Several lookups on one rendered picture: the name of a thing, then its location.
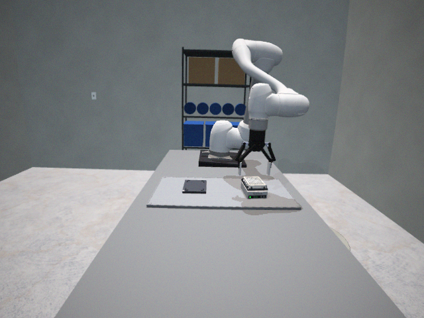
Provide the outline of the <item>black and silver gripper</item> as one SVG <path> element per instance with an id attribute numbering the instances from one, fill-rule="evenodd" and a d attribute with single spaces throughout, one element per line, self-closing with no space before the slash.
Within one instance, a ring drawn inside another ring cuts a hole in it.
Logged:
<path id="1" fill-rule="evenodd" d="M 260 152 L 262 151 L 262 153 L 268 158 L 268 166 L 267 166 L 267 174 L 270 175 L 270 168 L 272 167 L 272 162 L 276 161 L 274 153 L 272 151 L 271 148 L 271 143 L 270 142 L 265 142 L 265 134 L 266 134 L 266 130 L 264 131 L 254 131 L 250 129 L 250 133 L 249 133 L 249 142 L 242 142 L 242 146 L 240 148 L 240 150 L 238 151 L 237 155 L 235 156 L 235 160 L 238 162 L 238 174 L 241 176 L 241 166 L 242 166 L 242 161 L 246 158 L 246 156 L 250 153 L 250 152 Z M 245 151 L 245 153 L 241 156 L 245 146 L 249 146 L 247 148 L 247 150 Z M 271 155 L 271 158 L 269 157 L 269 155 L 267 155 L 266 151 L 263 149 L 264 146 L 268 147 L 268 151 Z"/>

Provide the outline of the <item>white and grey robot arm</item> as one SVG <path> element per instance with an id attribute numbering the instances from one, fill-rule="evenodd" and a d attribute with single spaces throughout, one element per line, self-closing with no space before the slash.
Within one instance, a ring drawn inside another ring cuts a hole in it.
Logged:
<path id="1" fill-rule="evenodd" d="M 232 54 L 242 71 L 252 78 L 244 119 L 237 128 L 228 121 L 217 121 L 213 125 L 209 151 L 202 152 L 208 160 L 233 161 L 230 149 L 240 149 L 243 141 L 249 142 L 250 129 L 267 130 L 268 117 L 299 117 L 309 109 L 308 98 L 268 75 L 282 61 L 283 53 L 279 47 L 269 42 L 240 38 L 234 41 Z"/>

